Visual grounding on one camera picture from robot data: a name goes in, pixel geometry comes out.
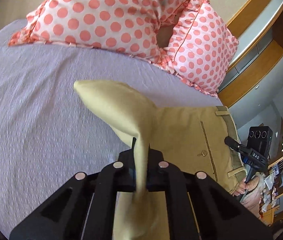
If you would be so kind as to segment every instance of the polka dot pillow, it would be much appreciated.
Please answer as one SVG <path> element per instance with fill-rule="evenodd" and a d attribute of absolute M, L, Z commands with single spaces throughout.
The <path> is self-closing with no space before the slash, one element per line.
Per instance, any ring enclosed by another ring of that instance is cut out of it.
<path fill-rule="evenodd" d="M 46 0 L 9 45 L 54 43 L 95 47 L 160 60 L 156 33 L 189 0 Z"/>
<path fill-rule="evenodd" d="M 208 0 L 191 0 L 181 14 L 160 67 L 204 94 L 217 97 L 238 46 Z"/>

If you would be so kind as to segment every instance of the welt pocket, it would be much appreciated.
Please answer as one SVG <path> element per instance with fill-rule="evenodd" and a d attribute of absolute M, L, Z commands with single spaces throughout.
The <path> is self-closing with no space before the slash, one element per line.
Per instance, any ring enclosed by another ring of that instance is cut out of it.
<path fill-rule="evenodd" d="M 213 166 L 215 180 L 216 180 L 216 182 L 218 182 L 217 173 L 216 173 L 216 167 L 215 167 L 215 164 L 214 164 L 214 161 L 213 161 L 213 156 L 212 156 L 211 150 L 209 148 L 209 144 L 208 144 L 208 139 L 207 139 L 207 135 L 206 135 L 206 132 L 205 132 L 204 123 L 202 121 L 200 121 L 200 124 L 201 124 L 202 130 L 203 130 L 203 133 L 204 133 L 204 137 L 205 137 L 205 141 L 206 141 L 206 145 L 207 145 L 210 161 L 211 161 L 212 166 Z"/>

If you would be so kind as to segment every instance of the metal pin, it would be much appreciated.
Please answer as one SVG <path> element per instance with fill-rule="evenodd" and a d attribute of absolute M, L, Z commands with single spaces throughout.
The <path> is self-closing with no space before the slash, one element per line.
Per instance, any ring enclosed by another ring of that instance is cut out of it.
<path fill-rule="evenodd" d="M 122 163 L 122 162 L 115 162 L 115 163 L 113 164 L 113 166 L 114 166 L 114 168 L 116 168 L 116 169 L 120 169 L 120 168 L 123 167 L 123 163 Z"/>
<path fill-rule="evenodd" d="M 169 166 L 169 163 L 163 161 L 163 162 L 158 163 L 158 166 L 161 167 L 161 168 L 167 168 Z"/>
<path fill-rule="evenodd" d="M 205 172 L 203 172 L 203 171 L 200 171 L 200 172 L 197 172 L 196 176 L 199 179 L 206 179 L 207 174 Z"/>
<path fill-rule="evenodd" d="M 84 179 L 85 177 L 86 177 L 86 174 L 83 173 L 83 172 L 78 172 L 78 173 L 75 175 L 75 178 L 76 178 L 77 180 L 82 180 L 82 179 Z"/>

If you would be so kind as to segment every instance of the camera lens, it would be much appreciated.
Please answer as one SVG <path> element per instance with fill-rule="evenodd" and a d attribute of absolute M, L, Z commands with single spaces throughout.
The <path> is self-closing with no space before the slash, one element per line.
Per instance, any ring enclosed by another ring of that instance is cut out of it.
<path fill-rule="evenodd" d="M 258 139 L 261 136 L 261 132 L 260 131 L 256 131 L 255 132 L 255 138 Z"/>

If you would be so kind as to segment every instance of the glass pane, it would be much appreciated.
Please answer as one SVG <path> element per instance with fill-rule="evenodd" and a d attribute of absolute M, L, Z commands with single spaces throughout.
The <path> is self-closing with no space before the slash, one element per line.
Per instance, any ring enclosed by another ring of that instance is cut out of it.
<path fill-rule="evenodd" d="M 223 88 L 225 88 L 237 75 L 238 75 L 238 72 L 237 72 L 236 68 L 233 67 L 231 70 L 229 70 L 227 72 L 223 82 L 219 86 L 219 91 L 221 91 Z"/>
<path fill-rule="evenodd" d="M 261 53 L 273 39 L 273 30 L 270 28 L 263 38 L 257 43 L 259 53 Z"/>
<path fill-rule="evenodd" d="M 258 55 L 258 49 L 257 49 L 257 46 L 255 46 L 255 47 L 253 47 L 253 48 L 251 49 L 250 52 L 248 52 L 248 53 L 246 54 L 245 57 L 243 57 L 243 58 L 236 64 L 235 67 L 237 68 L 238 72 L 241 72 L 241 71 L 247 66 L 247 64 L 248 64 L 249 62 L 251 62 L 251 60 L 252 60 L 253 58 L 255 58 L 257 55 Z"/>

